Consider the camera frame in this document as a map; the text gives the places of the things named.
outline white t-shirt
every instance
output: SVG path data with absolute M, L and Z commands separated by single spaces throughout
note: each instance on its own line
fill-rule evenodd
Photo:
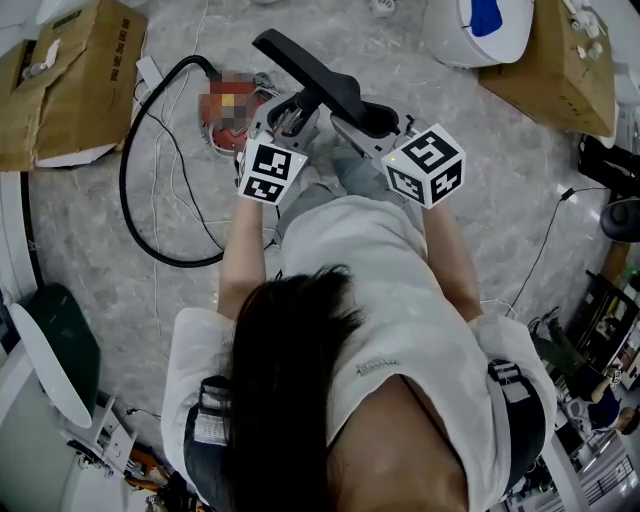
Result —
M 424 238 L 401 209 L 347 196 L 292 222 L 282 244 L 282 271 L 312 274 L 322 266 L 348 265 L 355 303 L 366 319 L 336 363 L 327 442 L 369 393 L 394 374 L 406 375 L 441 416 L 465 469 L 469 510 L 481 512 L 500 499 L 510 470 L 509 443 L 496 442 L 489 361 L 519 365 L 533 384 L 544 408 L 545 443 L 554 430 L 555 391 L 526 327 L 495 316 L 467 324 L 444 298 L 426 254 Z M 233 322 L 212 311 L 187 309 L 176 317 L 162 436 L 169 462 L 187 480 L 187 413 L 200 382 L 223 370 L 232 337 Z

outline black handle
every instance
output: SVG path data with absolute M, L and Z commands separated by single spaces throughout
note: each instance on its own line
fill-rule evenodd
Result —
M 349 75 L 334 73 L 309 52 L 275 29 L 260 34 L 253 46 L 279 64 L 311 91 L 331 112 L 348 123 L 366 128 L 368 111 L 360 99 L 360 84 Z

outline gray pants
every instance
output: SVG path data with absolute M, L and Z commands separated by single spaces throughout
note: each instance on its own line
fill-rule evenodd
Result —
M 352 153 L 355 156 L 344 156 L 331 160 L 338 181 L 347 191 L 347 195 L 363 196 L 376 201 L 393 203 L 407 214 L 409 221 L 418 231 L 422 231 L 422 221 L 418 219 L 411 203 L 389 189 L 386 178 L 371 165 L 369 159 L 360 158 L 354 152 Z M 296 217 L 337 198 L 338 196 L 327 186 L 320 183 L 314 183 L 306 188 L 283 212 L 278 221 L 274 236 L 276 243 L 282 243 L 287 229 Z
M 549 335 L 553 341 L 545 340 L 538 335 L 533 336 L 536 352 L 540 359 L 550 362 L 566 378 L 571 379 L 587 362 L 564 335 L 557 319 L 549 322 Z

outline black and white marker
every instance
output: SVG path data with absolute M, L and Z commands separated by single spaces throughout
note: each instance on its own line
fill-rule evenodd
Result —
M 278 205 L 306 161 L 300 153 L 248 139 L 238 195 Z
M 466 154 L 439 124 L 382 158 L 389 188 L 433 208 L 464 185 Z

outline backpack strap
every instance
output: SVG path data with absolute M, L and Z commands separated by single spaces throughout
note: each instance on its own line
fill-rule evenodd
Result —
M 511 460 L 507 493 L 542 452 L 545 415 L 538 393 L 517 364 L 494 359 L 489 363 L 489 376 L 501 390 L 509 423 Z
M 225 477 L 229 381 L 209 377 L 200 384 L 198 403 L 189 410 L 184 434 L 184 461 L 198 494 L 218 511 L 230 511 Z

